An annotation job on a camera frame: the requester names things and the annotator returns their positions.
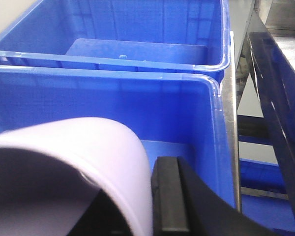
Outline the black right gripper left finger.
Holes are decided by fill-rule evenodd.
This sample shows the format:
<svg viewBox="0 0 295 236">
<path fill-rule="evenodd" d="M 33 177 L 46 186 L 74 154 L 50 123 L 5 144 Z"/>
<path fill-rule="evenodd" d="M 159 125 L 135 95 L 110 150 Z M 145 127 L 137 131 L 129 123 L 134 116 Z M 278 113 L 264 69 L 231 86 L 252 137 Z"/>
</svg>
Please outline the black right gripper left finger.
<svg viewBox="0 0 295 236">
<path fill-rule="evenodd" d="M 117 206 L 100 190 L 68 235 L 130 236 L 132 233 Z"/>
</svg>

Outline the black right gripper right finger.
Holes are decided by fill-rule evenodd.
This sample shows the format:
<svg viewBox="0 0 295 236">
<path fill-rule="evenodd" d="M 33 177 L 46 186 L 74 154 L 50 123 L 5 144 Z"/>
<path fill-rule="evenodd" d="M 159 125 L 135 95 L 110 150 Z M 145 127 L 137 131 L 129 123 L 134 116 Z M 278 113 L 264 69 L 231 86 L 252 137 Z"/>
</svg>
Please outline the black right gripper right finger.
<svg viewBox="0 0 295 236">
<path fill-rule="evenodd" d="M 158 157 L 151 177 L 155 236 L 274 236 L 216 195 L 181 157 Z"/>
</svg>

